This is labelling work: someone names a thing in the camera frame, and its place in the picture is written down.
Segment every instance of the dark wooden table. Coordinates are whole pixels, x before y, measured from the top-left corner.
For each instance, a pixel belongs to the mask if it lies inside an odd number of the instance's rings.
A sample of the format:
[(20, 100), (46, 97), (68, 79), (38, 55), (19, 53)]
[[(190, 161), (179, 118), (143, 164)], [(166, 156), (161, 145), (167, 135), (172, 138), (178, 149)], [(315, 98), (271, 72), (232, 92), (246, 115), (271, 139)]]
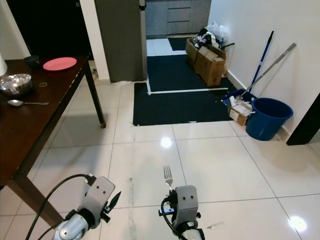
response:
[[(106, 127), (88, 57), (75, 57), (75, 66), (62, 71), (30, 69), (23, 60), (8, 60), (7, 75), (30, 74), (34, 92), (17, 99), (25, 102), (49, 102), (47, 106), (7, 104), (0, 97), (0, 185), (8, 185), (34, 211), (38, 211), (45, 197), (27, 178), (27, 174), (44, 147), (59, 118), (66, 109), (82, 78), (86, 77), (100, 126)], [(48, 59), (40, 59), (44, 64)], [(50, 225), (63, 220), (48, 202), (41, 217)]]

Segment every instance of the fork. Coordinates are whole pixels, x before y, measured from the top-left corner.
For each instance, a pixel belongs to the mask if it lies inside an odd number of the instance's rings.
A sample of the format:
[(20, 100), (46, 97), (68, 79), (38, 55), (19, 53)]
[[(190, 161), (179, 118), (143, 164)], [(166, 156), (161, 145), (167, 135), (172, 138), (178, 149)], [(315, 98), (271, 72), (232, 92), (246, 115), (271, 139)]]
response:
[(164, 181), (170, 187), (170, 190), (172, 191), (171, 185), (172, 185), (173, 179), (172, 179), (171, 170), (170, 170), (169, 165), (163, 167), (163, 173), (164, 173)]

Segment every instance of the metal bowl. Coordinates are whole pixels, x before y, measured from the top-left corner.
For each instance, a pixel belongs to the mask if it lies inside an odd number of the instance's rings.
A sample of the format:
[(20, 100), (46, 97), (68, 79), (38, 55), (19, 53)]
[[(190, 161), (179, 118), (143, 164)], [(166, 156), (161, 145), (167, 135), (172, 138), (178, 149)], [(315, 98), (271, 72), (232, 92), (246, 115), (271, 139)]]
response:
[(31, 75), (15, 74), (0, 80), (0, 92), (7, 96), (21, 96), (33, 89)]

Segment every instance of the spoon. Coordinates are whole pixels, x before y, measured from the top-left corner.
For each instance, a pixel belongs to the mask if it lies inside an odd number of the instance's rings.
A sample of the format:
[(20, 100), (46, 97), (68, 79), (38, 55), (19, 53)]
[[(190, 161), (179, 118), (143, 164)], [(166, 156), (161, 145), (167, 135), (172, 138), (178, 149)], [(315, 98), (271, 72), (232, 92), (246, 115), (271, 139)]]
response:
[(15, 106), (15, 107), (19, 107), (22, 106), (24, 104), (33, 104), (33, 105), (48, 105), (48, 102), (23, 102), (20, 100), (9, 100), (8, 104), (11, 106)]

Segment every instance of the cardboard box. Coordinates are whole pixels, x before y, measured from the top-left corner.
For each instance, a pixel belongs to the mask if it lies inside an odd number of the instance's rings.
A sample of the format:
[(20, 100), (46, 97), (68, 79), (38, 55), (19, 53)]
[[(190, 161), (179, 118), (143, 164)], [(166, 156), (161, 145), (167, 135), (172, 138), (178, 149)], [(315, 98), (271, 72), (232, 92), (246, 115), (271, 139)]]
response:
[(252, 112), (252, 106), (250, 104), (241, 103), (231, 108), (230, 118), (235, 120), (241, 126), (246, 125), (248, 117)]
[(209, 45), (201, 47), (195, 61), (195, 73), (200, 75), (208, 87), (219, 86), (225, 71), (226, 53)]
[(187, 54), (186, 62), (192, 69), (195, 69), (198, 49), (192, 44), (192, 42), (193, 42), (193, 38), (188, 38), (186, 41), (186, 45), (185, 45), (185, 51)]

